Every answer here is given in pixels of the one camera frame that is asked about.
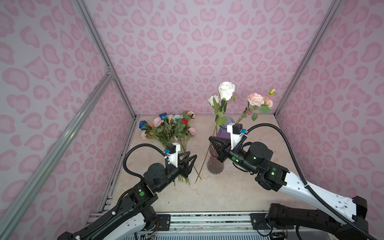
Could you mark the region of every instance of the pink carnation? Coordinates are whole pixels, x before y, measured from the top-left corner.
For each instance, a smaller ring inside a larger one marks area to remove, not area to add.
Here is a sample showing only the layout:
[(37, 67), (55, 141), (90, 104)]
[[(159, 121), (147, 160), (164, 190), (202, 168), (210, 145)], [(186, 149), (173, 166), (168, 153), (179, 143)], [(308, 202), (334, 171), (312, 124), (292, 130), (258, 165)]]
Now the pink carnation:
[(264, 98), (262, 95), (257, 93), (251, 93), (247, 96), (247, 100), (249, 102), (249, 105), (251, 106), (259, 106), (264, 104)]
[(163, 122), (163, 120), (161, 120), (160, 117), (157, 117), (157, 118), (155, 118), (155, 119), (153, 120), (152, 125), (153, 125), (154, 127), (158, 127), (158, 126), (160, 126), (160, 124), (161, 124), (162, 122)]
[(196, 130), (194, 127), (190, 127), (190, 128), (188, 129), (188, 131), (189, 131), (193, 136), (195, 136), (195, 135), (197, 134), (197, 130)]
[(272, 108), (273, 101), (270, 96), (264, 97), (264, 104), (268, 105), (269, 108)]
[(147, 135), (145, 134), (145, 131), (142, 131), (142, 132), (141, 132), (141, 138), (142, 138), (143, 140), (146, 140), (146, 141), (149, 140), (149, 139), (147, 138)]

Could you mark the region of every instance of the white rose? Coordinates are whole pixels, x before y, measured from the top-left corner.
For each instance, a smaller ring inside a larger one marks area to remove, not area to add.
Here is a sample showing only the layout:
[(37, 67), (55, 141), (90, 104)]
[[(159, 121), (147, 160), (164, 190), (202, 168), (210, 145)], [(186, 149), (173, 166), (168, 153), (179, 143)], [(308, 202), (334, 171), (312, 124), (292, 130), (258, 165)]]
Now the white rose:
[(235, 85), (230, 82), (222, 82), (218, 87), (220, 98), (225, 98), (227, 101), (231, 99), (233, 92), (235, 91)]
[(209, 104), (211, 104), (212, 107), (214, 106), (214, 98), (216, 99), (216, 102), (217, 102), (218, 104), (220, 104), (219, 99), (218, 99), (218, 96), (213, 95), (212, 97), (208, 98), (208, 102), (209, 102)]

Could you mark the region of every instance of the cable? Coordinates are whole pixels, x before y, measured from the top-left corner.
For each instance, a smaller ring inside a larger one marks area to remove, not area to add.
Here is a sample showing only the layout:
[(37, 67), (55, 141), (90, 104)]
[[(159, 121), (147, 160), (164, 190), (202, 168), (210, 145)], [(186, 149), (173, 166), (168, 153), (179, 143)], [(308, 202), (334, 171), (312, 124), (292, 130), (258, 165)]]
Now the cable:
[(301, 238), (301, 236), (300, 236), (300, 233), (299, 233), (299, 225), (296, 225), (296, 235), (297, 235), (297, 238), (299, 239), (299, 240), (303, 240), (302, 238)]
[[(299, 177), (301, 179), (301, 181), (303, 182), (303, 184), (305, 185), (305, 188), (308, 189), (308, 191), (319, 201), (321, 202), (321, 204), (323, 204), (329, 211), (331, 211), (334, 215), (336, 215), (337, 217), (339, 217), (342, 221), (344, 221), (345, 223), (347, 223), (348, 225), (350, 225), (352, 228), (354, 228), (355, 230), (357, 230), (358, 232), (360, 232), (363, 236), (365, 236), (366, 238), (368, 238), (369, 240), (377, 240), (376, 238), (374, 238), (373, 236), (371, 236), (369, 233), (367, 233), (366, 231), (364, 231), (363, 229), (361, 229), (359, 226), (357, 226), (355, 223), (351, 222), (349, 219), (347, 219), (346, 217), (344, 217), (343, 215), (341, 215), (338, 211), (336, 211), (333, 207), (331, 207), (328, 203), (326, 203), (312, 188), (311, 186), (308, 185), (308, 182), (305, 180), (304, 178), (304, 175), (299, 167), (299, 164), (297, 163), (297, 160), (295, 158), (295, 155), (293, 154), (293, 151), (292, 151), (292, 148), (288, 142), (288, 139), (287, 137), (284, 135), (284, 133), (282, 132), (282, 130), (280, 128), (278, 128), (277, 126), (273, 125), (273, 124), (270, 124), (270, 123), (260, 123), (260, 124), (256, 124), (252, 127), (250, 127), (248, 129), (248, 133), (252, 130), (254, 130), (255, 128), (258, 128), (258, 127), (263, 127), (263, 126), (268, 126), (268, 127), (271, 127), (271, 128), (274, 128), (276, 131), (278, 131), (280, 133), (280, 135), (283, 137), (284, 139), (284, 142), (288, 148), (288, 151), (289, 151), (289, 154), (291, 155), (291, 158), (292, 158), (292, 161), (293, 161), (293, 164), (295, 165), (295, 168), (296, 168), (296, 171), (297, 173), (299, 174)], [(241, 149), (242, 147), (242, 144), (243, 142), (245, 141), (245, 139), (247, 138), (246, 135), (243, 135), (242, 139), (240, 140), (240, 142), (236, 145), (236, 147), (234, 148), (234, 150), (236, 148), (238, 149)]]
[(134, 146), (131, 150), (129, 150), (127, 152), (127, 154), (124, 156), (124, 159), (122, 161), (122, 167), (124, 168), (124, 170), (129, 173), (130, 175), (133, 175), (135, 177), (139, 177), (140, 179), (143, 179), (143, 176), (138, 174), (138, 173), (135, 173), (135, 172), (132, 172), (131, 170), (128, 169), (127, 167), (127, 159), (129, 157), (129, 155), (135, 151), (136, 149), (140, 148), (140, 147), (151, 147), (153, 149), (155, 149), (156, 151), (158, 151), (161, 155), (164, 156), (164, 158), (166, 159), (166, 171), (167, 173), (169, 172), (169, 164), (168, 164), (168, 157), (167, 157), (167, 154), (164, 153), (163, 151), (161, 151), (158, 147), (156, 147), (155, 145), (152, 145), (152, 144), (148, 144), (148, 143), (142, 143), (142, 144), (139, 144), (139, 145), (136, 145)]
[(236, 166), (236, 164), (234, 163), (234, 162), (232, 162), (232, 164), (235, 166), (235, 168), (237, 168), (238, 170), (240, 170), (240, 171), (242, 171), (242, 172), (248, 172), (248, 171), (246, 171), (246, 170), (244, 170), (244, 169), (241, 169), (241, 168), (239, 168), (238, 166)]
[[(127, 167), (127, 159), (129, 157), (129, 155), (135, 151), (136, 149), (140, 148), (140, 147), (151, 147), (153, 149), (155, 149), (156, 151), (158, 151), (159, 153), (161, 153), (161, 155), (164, 156), (165, 160), (166, 160), (166, 169), (167, 169), (167, 172), (169, 172), (169, 165), (168, 165), (168, 157), (167, 157), (167, 154), (165, 154), (163, 151), (161, 151), (158, 147), (156, 147), (155, 145), (152, 145), (152, 144), (148, 144), (148, 143), (143, 143), (143, 144), (139, 144), (139, 145), (136, 145), (134, 146), (131, 150), (129, 150), (127, 152), (127, 154), (124, 156), (124, 159), (123, 159), (123, 163), (122, 163), (122, 167), (124, 168), (124, 170), (129, 173), (130, 175), (133, 175), (135, 177), (139, 177), (140, 179), (143, 179), (143, 176), (138, 174), (138, 173), (135, 173), (135, 172), (132, 172), (131, 170), (128, 169)], [(114, 207), (114, 211), (116, 212), (119, 208), (120, 208), (120, 205), (121, 205), (121, 201), (122, 199), (128, 194), (128, 192), (131, 190), (131, 189), (128, 189), (126, 190), (118, 199), (117, 203), (116, 203), (116, 206)], [(89, 234), (95, 232), (96, 230), (98, 230), (99, 228), (101, 228), (105, 223), (107, 223), (109, 220), (111, 220), (115, 215), (111, 214), (104, 222), (102, 222), (100, 225), (96, 226), (95, 228), (93, 228), (92, 230), (86, 232), (84, 235), (81, 235), (80, 236), (80, 239), (88, 236)]]
[(259, 230), (257, 229), (257, 226), (258, 226), (260, 223), (263, 223), (263, 222), (264, 222), (264, 221), (258, 221), (258, 222), (256, 223), (256, 231), (257, 231), (261, 236), (263, 236), (263, 237), (268, 237), (269, 235), (271, 235), (273, 227), (270, 226), (270, 227), (271, 227), (270, 232), (269, 232), (267, 235), (263, 235), (263, 234), (261, 234), (261, 233), (259, 232)]

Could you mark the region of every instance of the flower stem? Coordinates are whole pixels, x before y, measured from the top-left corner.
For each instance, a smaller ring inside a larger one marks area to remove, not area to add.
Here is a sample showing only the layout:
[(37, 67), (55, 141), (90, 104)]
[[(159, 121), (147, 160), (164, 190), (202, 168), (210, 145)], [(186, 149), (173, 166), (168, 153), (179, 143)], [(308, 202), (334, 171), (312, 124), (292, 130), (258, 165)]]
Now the flower stem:
[[(215, 129), (214, 129), (214, 132), (212, 133), (212, 136), (214, 136), (215, 132), (217, 132), (217, 124), (216, 124), (216, 123), (215, 123)], [(205, 154), (205, 158), (204, 158), (204, 161), (203, 161), (203, 165), (201, 165), (200, 172), (197, 174), (197, 178), (196, 178), (195, 183), (197, 182), (197, 180), (198, 180), (199, 177), (200, 177), (201, 170), (203, 169), (205, 160), (207, 159), (207, 156), (208, 156), (209, 147), (210, 147), (210, 144), (208, 145), (208, 149), (207, 149), (207, 153)]]

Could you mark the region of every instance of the purple vase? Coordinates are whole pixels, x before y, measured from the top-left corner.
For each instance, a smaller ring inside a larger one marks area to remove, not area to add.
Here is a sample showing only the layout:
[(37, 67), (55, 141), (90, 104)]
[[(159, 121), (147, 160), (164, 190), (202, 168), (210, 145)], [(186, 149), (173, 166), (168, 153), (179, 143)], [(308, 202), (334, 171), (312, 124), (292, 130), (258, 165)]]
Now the purple vase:
[[(229, 138), (230, 136), (229, 133), (227, 132), (227, 125), (230, 123), (235, 123), (235, 121), (230, 117), (225, 117), (225, 118), (227, 119), (227, 122), (219, 126), (220, 128), (217, 132), (217, 137)], [(209, 153), (210, 153), (210, 157), (207, 162), (208, 170), (213, 174), (221, 173), (224, 169), (224, 163), (217, 160), (218, 154), (216, 152), (216, 149), (212, 145), (209, 146)]]

